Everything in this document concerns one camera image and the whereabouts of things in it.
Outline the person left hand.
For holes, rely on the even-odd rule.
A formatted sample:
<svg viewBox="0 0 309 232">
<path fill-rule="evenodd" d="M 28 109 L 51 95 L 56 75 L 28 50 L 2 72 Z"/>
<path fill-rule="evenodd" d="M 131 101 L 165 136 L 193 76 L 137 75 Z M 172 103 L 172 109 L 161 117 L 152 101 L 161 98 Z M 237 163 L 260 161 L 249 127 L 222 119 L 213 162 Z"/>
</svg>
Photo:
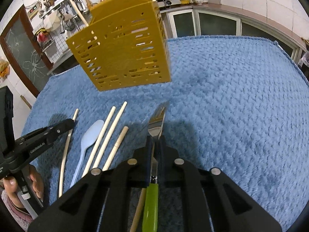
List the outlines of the person left hand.
<svg viewBox="0 0 309 232">
<path fill-rule="evenodd" d="M 29 165 L 29 177 L 32 183 L 32 188 L 37 197 L 43 200 L 44 184 L 41 175 L 33 165 Z M 7 196 L 17 208 L 24 208 L 22 202 L 17 196 L 18 184 L 14 177 L 3 178 L 4 189 Z"/>
</svg>

